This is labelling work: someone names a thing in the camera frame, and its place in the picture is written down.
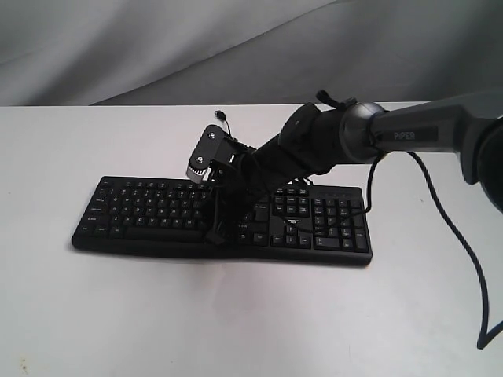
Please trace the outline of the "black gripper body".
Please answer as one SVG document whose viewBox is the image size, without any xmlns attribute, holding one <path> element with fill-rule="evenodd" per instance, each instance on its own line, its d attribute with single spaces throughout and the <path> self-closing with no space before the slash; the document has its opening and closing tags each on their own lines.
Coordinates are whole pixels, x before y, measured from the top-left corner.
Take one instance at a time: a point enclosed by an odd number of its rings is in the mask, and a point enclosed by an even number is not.
<svg viewBox="0 0 503 377">
<path fill-rule="evenodd" d="M 274 147 L 274 139 L 258 149 L 231 139 L 207 142 L 217 219 L 240 220 L 273 191 L 274 176 L 266 168 L 266 159 L 273 155 Z"/>
</svg>

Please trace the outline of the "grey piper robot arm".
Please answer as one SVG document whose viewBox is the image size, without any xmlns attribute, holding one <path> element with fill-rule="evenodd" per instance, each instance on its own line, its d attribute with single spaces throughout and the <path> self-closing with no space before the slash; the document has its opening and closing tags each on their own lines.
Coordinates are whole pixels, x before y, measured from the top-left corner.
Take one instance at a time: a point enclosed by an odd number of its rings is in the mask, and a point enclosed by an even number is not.
<svg viewBox="0 0 503 377">
<path fill-rule="evenodd" d="M 215 193 L 204 205 L 208 239 L 225 243 L 237 224 L 268 193 L 297 178 L 342 164 L 377 164 L 391 152 L 456 154 L 464 180 L 480 184 L 502 206 L 502 93 L 471 93 L 389 111 L 326 92 L 298 108 L 281 131 L 259 148 L 240 143 L 220 126 L 205 130 L 193 161 L 210 170 Z"/>
</svg>

